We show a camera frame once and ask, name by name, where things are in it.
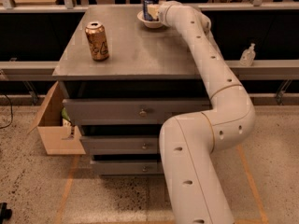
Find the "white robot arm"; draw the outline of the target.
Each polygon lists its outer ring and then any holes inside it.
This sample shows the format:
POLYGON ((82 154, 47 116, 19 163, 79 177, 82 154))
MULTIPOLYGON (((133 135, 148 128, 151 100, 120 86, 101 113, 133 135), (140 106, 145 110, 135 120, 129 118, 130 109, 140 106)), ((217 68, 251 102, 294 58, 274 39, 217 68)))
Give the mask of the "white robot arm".
POLYGON ((235 224, 210 154, 240 144, 253 129, 255 109, 207 30, 208 17, 176 1, 159 20, 186 41, 212 108, 176 115, 159 136, 164 176, 176 224, 235 224))

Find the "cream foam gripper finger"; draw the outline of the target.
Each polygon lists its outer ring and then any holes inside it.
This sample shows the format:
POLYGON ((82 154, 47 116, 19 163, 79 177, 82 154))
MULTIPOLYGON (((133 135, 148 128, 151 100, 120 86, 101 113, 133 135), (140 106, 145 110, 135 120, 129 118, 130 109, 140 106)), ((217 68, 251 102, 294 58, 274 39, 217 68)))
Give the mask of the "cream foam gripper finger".
POLYGON ((147 11, 150 21, 157 21, 159 19, 159 5, 148 5, 147 11))

